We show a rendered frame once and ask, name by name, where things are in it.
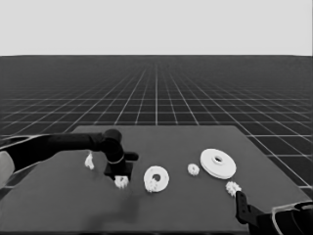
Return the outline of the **large thick white disc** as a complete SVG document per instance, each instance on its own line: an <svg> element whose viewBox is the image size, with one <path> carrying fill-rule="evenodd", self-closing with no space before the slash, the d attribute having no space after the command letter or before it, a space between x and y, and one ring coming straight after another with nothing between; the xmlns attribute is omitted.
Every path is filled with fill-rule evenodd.
<svg viewBox="0 0 313 235"><path fill-rule="evenodd" d="M202 168L219 179L229 179L237 171L234 160L225 152L217 149L205 149L201 152Z"/></svg>

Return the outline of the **small white T-shaped piece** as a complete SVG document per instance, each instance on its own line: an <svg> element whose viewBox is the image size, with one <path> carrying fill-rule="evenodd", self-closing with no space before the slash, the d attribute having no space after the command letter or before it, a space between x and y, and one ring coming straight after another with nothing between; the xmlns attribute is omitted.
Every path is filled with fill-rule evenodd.
<svg viewBox="0 0 313 235"><path fill-rule="evenodd" d="M85 159L84 162L85 166L88 167L89 169L93 170L94 169L94 164L93 164L93 155L92 153L89 153L88 156Z"/></svg>

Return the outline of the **white round carrier with pins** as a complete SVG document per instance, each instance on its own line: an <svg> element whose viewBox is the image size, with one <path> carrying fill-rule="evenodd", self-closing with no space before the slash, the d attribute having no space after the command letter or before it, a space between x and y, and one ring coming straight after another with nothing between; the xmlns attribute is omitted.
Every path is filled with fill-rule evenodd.
<svg viewBox="0 0 313 235"><path fill-rule="evenodd" d="M154 193L163 191L169 184L169 174L162 166L152 165L146 170L144 174L144 185L147 180L152 178L154 178L158 183L157 191Z"/></svg>

